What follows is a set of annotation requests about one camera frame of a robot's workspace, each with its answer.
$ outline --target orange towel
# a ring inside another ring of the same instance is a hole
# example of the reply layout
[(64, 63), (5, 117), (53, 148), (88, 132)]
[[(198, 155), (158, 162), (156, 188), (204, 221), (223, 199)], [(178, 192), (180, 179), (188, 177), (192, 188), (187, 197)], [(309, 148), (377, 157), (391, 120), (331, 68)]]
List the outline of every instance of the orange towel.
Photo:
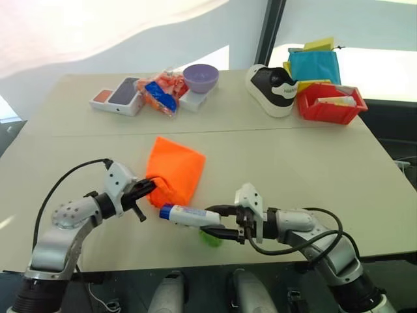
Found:
[(151, 204), (188, 205), (200, 180), (205, 156), (183, 145), (157, 137), (149, 157), (146, 178), (157, 188), (147, 197)]

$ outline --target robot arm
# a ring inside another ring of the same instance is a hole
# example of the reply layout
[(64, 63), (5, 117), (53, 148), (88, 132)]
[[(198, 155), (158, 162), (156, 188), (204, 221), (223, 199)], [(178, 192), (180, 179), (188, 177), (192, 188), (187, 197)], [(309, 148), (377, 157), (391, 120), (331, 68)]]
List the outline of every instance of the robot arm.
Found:
[[(343, 312), (395, 312), (386, 296), (364, 272), (355, 249), (345, 237), (323, 256), (322, 253), (333, 245), (336, 231), (323, 226), (310, 211), (270, 208), (263, 212), (262, 203), (258, 191), (251, 184), (245, 184), (236, 193), (235, 205), (215, 205), (207, 209), (220, 216), (236, 215), (237, 230), (226, 229), (221, 224), (200, 228), (215, 237), (236, 240), (241, 244), (248, 240), (263, 254), (280, 255), (300, 251), (314, 263), (315, 270), (324, 278)], [(252, 236), (258, 243), (262, 239), (276, 239), (292, 247), (304, 247), (269, 252), (257, 246)]]
[(91, 192), (56, 209), (52, 227), (33, 250), (21, 289), (9, 312), (58, 312), (86, 236), (103, 219), (120, 217), (129, 209), (144, 221), (146, 217), (136, 200), (155, 188), (151, 180), (138, 181), (127, 167), (112, 162), (103, 193)]

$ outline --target plastic bag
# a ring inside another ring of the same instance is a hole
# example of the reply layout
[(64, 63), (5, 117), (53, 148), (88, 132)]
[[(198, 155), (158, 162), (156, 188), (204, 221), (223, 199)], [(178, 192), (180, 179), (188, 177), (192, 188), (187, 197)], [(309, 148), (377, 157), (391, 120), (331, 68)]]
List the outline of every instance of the plastic bag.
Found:
[(140, 79), (136, 84), (144, 103), (168, 116), (178, 110), (179, 98), (188, 90), (182, 74), (162, 72), (153, 79)]

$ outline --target red basket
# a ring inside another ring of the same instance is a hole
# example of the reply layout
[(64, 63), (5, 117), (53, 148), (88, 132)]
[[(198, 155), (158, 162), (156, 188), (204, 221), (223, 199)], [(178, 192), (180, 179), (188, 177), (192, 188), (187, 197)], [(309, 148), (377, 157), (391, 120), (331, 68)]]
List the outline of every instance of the red basket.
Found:
[[(317, 98), (352, 96), (356, 106), (340, 106), (324, 102), (315, 103)], [(366, 103), (355, 87), (313, 83), (296, 96), (301, 116), (310, 121), (323, 121), (347, 125), (361, 111), (367, 111)]]

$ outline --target white table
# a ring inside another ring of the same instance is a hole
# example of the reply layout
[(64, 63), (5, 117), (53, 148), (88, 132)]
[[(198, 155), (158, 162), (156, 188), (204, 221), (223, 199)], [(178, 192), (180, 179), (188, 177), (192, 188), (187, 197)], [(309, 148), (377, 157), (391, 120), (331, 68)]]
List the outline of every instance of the white table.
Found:
[[(110, 157), (143, 177), (157, 134), (207, 157), (192, 207), (233, 203), (235, 190), (250, 181), (266, 207), (333, 211), (364, 256), (417, 250), (417, 193), (363, 122), (357, 118), (347, 127), (307, 122), (296, 110), (285, 119), (269, 117), (236, 83), (243, 74), (222, 72), (219, 90), (199, 113), (181, 111), (173, 120), (150, 108), (137, 117), (92, 111), (87, 101), (94, 92), (125, 75), (65, 77), (0, 158), (0, 268), (24, 271), (38, 208), (64, 172), (86, 160)], [(68, 178), (51, 199), (40, 233), (57, 205), (100, 191), (103, 178), (99, 165)], [(298, 253), (264, 256), (236, 242), (212, 248), (196, 229), (160, 220), (146, 199), (139, 206), (146, 222), (127, 212), (90, 234), (80, 261), (84, 270), (302, 260)], [(326, 216), (323, 221), (333, 226)], [(268, 241), (265, 247), (284, 246)]]

